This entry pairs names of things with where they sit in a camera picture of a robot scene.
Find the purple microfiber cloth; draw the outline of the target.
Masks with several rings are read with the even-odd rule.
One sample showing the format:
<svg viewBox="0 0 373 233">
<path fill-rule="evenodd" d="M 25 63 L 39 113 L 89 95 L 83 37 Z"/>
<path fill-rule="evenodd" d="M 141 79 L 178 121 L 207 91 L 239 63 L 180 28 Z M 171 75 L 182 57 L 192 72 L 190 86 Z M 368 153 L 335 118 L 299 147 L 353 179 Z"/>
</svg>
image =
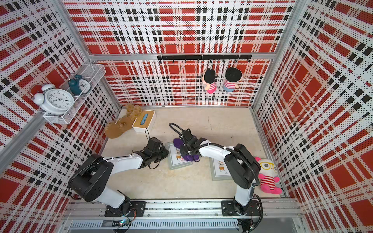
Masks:
<svg viewBox="0 0 373 233">
<path fill-rule="evenodd" d="M 187 151 L 187 146 L 184 145 L 183 141 L 179 138 L 173 140 L 173 145 L 180 150 L 180 154 L 184 160 L 190 162 L 199 162 L 201 157 L 197 154 L 190 155 Z"/>
</svg>

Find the green frame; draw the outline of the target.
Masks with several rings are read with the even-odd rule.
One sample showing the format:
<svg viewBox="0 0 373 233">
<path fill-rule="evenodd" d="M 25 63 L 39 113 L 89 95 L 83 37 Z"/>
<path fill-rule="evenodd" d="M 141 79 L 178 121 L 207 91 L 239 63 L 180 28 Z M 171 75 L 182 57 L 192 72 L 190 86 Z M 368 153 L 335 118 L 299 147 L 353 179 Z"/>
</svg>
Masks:
<svg viewBox="0 0 373 233">
<path fill-rule="evenodd" d="M 176 170 L 183 167 L 191 166 L 192 162 L 186 161 L 178 148 L 172 142 L 166 143 L 166 148 L 169 151 L 168 164 L 170 170 Z"/>
<path fill-rule="evenodd" d="M 223 161 L 210 158 L 211 178 L 213 181 L 231 180 L 232 177 Z"/>
</svg>

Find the pink object behind right arm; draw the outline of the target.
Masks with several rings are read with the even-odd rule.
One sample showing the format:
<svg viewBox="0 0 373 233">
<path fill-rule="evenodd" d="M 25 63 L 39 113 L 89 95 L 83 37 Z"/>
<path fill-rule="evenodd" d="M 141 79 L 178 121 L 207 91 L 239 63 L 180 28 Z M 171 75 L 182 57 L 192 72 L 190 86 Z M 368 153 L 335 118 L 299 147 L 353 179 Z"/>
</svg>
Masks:
<svg viewBox="0 0 373 233">
<path fill-rule="evenodd" d="M 261 167 L 258 177 L 262 192 L 276 195 L 282 194 L 282 189 L 276 186 L 276 184 L 280 182 L 280 178 L 278 175 L 278 168 L 274 162 L 259 157 L 256 157 L 255 159 Z"/>
</svg>

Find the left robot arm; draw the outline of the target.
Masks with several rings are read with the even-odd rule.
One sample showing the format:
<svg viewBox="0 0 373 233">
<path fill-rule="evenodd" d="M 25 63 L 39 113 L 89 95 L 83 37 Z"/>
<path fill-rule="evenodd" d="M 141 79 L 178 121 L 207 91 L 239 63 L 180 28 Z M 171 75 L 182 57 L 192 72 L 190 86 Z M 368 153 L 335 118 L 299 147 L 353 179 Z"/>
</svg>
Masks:
<svg viewBox="0 0 373 233">
<path fill-rule="evenodd" d="M 130 198 L 107 186 L 109 178 L 117 173 L 150 167 L 167 158 L 169 151 L 164 144 L 153 137 L 139 151 L 118 157 L 102 157 L 93 154 L 75 171 L 68 181 L 68 188 L 86 202 L 100 202 L 106 205 L 106 215 L 125 216 L 134 207 Z"/>
</svg>

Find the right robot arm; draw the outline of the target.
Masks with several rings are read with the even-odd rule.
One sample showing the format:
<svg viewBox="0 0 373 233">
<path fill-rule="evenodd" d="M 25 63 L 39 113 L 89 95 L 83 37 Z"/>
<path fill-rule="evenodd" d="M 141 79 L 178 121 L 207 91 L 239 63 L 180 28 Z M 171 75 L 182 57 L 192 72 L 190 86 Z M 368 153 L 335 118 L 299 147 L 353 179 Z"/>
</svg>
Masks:
<svg viewBox="0 0 373 233">
<path fill-rule="evenodd" d="M 259 185 L 259 163 L 242 144 L 226 147 L 212 143 L 205 138 L 197 138 L 190 129 L 177 132 L 176 148 L 184 160 L 198 162 L 202 157 L 224 162 L 231 178 L 237 185 L 233 199 L 234 209 L 239 215 L 246 215 L 253 207 L 254 189 Z"/>
</svg>

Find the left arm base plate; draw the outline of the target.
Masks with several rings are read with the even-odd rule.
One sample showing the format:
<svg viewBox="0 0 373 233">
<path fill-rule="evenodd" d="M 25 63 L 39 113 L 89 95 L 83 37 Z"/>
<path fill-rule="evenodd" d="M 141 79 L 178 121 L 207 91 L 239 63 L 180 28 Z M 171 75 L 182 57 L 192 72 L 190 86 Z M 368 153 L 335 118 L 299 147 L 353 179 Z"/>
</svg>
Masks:
<svg viewBox="0 0 373 233">
<path fill-rule="evenodd" d="M 144 215 L 145 201 L 125 201 L 119 208 L 106 206 L 105 217 L 142 217 Z"/>
</svg>

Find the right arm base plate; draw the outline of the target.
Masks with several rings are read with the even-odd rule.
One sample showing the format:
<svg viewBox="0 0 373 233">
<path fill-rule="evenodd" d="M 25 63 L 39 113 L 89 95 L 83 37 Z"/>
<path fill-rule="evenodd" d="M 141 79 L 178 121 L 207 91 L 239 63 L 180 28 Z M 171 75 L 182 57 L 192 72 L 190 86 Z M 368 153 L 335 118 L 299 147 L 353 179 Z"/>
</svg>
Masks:
<svg viewBox="0 0 373 233">
<path fill-rule="evenodd" d="M 222 201 L 221 210 L 223 216 L 260 216 L 262 213 L 259 201 L 255 200 L 249 201 L 245 206 L 236 200 Z"/>
</svg>

